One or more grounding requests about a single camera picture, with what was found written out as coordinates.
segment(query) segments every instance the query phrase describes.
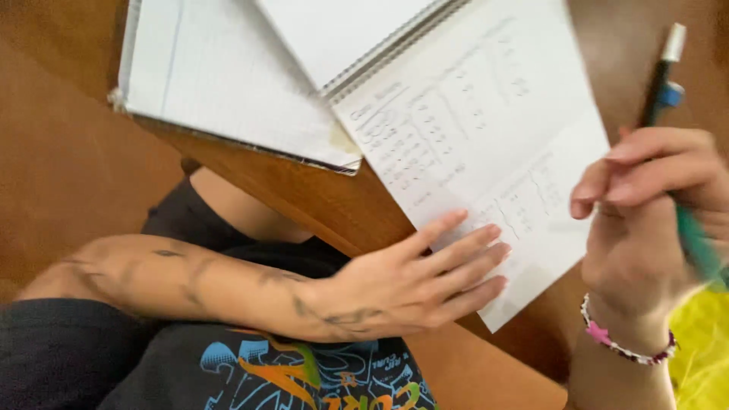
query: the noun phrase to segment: pink star bead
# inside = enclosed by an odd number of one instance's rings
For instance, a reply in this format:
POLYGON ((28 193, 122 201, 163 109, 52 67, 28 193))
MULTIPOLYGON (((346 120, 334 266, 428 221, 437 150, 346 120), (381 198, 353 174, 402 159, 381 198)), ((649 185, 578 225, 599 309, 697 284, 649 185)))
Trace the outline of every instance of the pink star bead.
POLYGON ((607 335, 607 330, 600 329, 594 320, 590 322, 590 327, 587 328, 586 332, 593 337, 595 343, 606 344, 607 346, 610 346, 612 343, 610 337, 607 335))

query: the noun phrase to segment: forearm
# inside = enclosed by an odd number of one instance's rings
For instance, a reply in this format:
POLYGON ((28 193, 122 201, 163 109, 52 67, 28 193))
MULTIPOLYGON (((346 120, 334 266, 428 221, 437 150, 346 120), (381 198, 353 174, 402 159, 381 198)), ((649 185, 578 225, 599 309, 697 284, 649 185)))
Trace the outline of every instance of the forearm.
POLYGON ((329 341, 331 330, 300 312, 316 304, 313 282, 180 241, 129 235, 88 244, 48 268, 18 299, 93 299, 140 317, 329 341))
MULTIPOLYGON (((668 324, 662 318, 629 320, 590 301, 590 313, 620 346, 656 355, 668 346, 668 324)), ((582 333, 572 360, 568 409, 612 410, 676 408, 668 365, 633 363, 582 333)))

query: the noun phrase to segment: paper stain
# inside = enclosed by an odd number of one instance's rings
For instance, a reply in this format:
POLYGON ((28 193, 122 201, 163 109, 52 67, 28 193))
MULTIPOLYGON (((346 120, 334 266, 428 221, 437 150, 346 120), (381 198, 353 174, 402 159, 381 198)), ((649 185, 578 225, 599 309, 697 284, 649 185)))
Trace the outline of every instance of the paper stain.
POLYGON ((329 144, 332 147, 342 150, 348 154, 362 155, 362 151, 359 147, 357 147, 354 141, 352 141, 352 138, 349 134, 347 134, 347 131, 344 131, 344 127, 342 127, 339 121, 332 125, 329 132, 329 144))

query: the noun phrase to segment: yellow fabric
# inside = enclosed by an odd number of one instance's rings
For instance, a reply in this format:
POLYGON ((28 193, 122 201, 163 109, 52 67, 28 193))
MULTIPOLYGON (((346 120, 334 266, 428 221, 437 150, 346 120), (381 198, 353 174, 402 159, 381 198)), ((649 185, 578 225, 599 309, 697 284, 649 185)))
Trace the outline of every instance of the yellow fabric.
POLYGON ((699 293, 671 319, 670 362, 679 410, 729 409, 729 294, 699 293))

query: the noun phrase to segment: pen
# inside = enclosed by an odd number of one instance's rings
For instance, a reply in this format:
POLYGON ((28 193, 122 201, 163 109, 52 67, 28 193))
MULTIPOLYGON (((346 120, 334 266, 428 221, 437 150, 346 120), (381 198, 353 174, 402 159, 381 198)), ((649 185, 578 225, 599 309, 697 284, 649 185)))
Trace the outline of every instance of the pen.
MULTIPOLYGON (((671 92, 682 93, 683 89, 669 83, 668 76, 671 73, 671 66, 681 61, 685 42, 686 27, 678 23, 674 24, 661 60, 655 69, 640 122, 642 128, 653 127, 664 108, 677 104, 677 101, 674 101, 673 104, 667 101, 670 98, 666 96, 671 95, 671 92)), ((719 255, 707 243, 706 232, 701 224, 688 208, 679 204, 676 205, 676 218, 681 245, 687 259, 706 281, 712 282, 718 286, 718 289, 726 290, 729 287, 729 271, 723 268, 719 255)))

